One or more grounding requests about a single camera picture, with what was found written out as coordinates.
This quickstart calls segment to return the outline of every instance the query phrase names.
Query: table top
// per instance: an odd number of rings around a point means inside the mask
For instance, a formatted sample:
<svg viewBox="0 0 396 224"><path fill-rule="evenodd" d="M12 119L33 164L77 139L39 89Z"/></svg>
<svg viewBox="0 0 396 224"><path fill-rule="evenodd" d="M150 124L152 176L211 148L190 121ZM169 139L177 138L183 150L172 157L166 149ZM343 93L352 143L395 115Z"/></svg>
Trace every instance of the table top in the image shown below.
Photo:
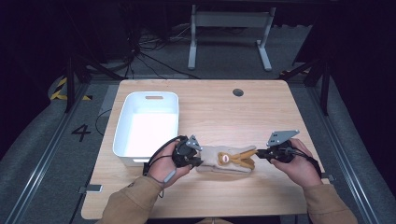
<svg viewBox="0 0 396 224"><path fill-rule="evenodd" d="M242 96L235 96L235 89ZM201 146L266 148L273 131L300 130L301 139L319 161L288 84L282 80L125 80L106 127L82 216L102 216L108 197L142 174L127 167L112 151L120 111L134 91L171 91L179 100L178 134L194 134ZM195 169L164 192L150 217L235 217L306 213L302 189L267 160L257 156L249 175L198 173Z"/></svg>

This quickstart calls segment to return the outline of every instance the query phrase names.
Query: brown sleeve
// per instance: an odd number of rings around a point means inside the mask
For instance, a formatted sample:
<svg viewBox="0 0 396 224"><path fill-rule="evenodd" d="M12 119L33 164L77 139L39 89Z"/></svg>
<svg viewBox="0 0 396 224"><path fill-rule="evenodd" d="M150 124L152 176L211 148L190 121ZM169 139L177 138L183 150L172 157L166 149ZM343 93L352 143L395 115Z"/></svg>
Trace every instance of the brown sleeve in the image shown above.
<svg viewBox="0 0 396 224"><path fill-rule="evenodd" d="M110 195L102 219L97 223L145 223L161 190L155 180L138 177L131 187Z"/></svg>
<svg viewBox="0 0 396 224"><path fill-rule="evenodd" d="M303 188L308 213L315 224L354 224L357 219L338 196L333 185Z"/></svg>

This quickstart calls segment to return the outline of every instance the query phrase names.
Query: person's right hand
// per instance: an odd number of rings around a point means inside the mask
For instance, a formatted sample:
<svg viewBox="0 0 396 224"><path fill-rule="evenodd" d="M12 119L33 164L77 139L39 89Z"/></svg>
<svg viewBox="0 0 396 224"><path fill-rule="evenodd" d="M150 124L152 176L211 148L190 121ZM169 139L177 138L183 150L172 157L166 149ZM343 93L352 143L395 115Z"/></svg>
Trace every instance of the person's right hand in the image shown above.
<svg viewBox="0 0 396 224"><path fill-rule="evenodd" d="M303 142L299 139L291 138L293 147L297 147L307 156L312 157L312 153L306 148ZM296 184L301 187L311 187L323 184L314 167L306 158L295 156L290 163L284 163L271 159L271 163L279 170L285 172L286 175Z"/></svg>

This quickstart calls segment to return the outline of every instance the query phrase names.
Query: white container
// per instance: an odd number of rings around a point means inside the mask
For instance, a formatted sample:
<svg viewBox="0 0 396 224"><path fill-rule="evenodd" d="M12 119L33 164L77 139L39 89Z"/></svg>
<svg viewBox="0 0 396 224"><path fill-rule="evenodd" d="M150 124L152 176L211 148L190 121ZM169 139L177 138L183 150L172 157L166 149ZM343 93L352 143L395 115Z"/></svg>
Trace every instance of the white container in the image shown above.
<svg viewBox="0 0 396 224"><path fill-rule="evenodd" d="M142 166L177 136L178 97L173 92L136 91L122 106L113 152L126 166Z"/></svg>

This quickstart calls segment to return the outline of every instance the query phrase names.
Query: gray floor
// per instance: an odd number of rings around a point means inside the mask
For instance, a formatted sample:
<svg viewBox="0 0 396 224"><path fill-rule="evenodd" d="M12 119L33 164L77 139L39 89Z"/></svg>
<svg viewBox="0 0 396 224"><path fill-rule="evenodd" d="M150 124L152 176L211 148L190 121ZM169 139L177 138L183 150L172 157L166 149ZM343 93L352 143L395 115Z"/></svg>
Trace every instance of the gray floor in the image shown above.
<svg viewBox="0 0 396 224"><path fill-rule="evenodd" d="M255 47L261 31L255 29L247 29L238 35L219 29L201 32L194 71L187 69L188 39L145 53L178 71L202 79L273 79L281 71L293 68L291 63L308 32L309 27L275 27L271 30L266 49L273 66L272 72L263 70ZM134 75L129 72L129 78L161 78L153 70L166 78L188 78L150 58L139 58L147 65L135 59L132 64ZM368 156L334 83L331 82L329 94L330 116L324 117L318 110L320 85L306 88L302 78L304 75L290 80L290 89L326 173L335 178L332 183L338 193L357 216L359 223L394 223L394 196ZM53 93L59 79L54 80L49 95ZM64 114L65 101L53 100L26 127L0 161L0 223L6 222L15 204L23 204L16 207L18 209L13 213L20 223L67 223L71 219L73 223L94 222L84 220L80 208L74 216L76 207L82 204L77 191L86 184L94 166L103 137L101 133L106 128L110 112L99 115L111 107L117 86L117 81L94 75L90 85L80 85L80 92L91 95L92 100L78 101L69 114ZM80 142L80 135L72 132L82 125L86 125L87 132L91 133L84 135ZM345 152L346 161L353 168L353 175L359 185L354 185L350 173L340 165L345 160L339 160L339 148ZM40 160L43 155L48 155L49 166L35 170L38 164L43 164ZM35 176L42 177L37 179L37 188L30 192L23 191L29 179ZM358 193L353 190L356 186L360 188ZM25 201L17 203L21 195ZM282 223L294 223L294 217L282 217ZM299 216L299 223L307 223L306 216Z"/></svg>

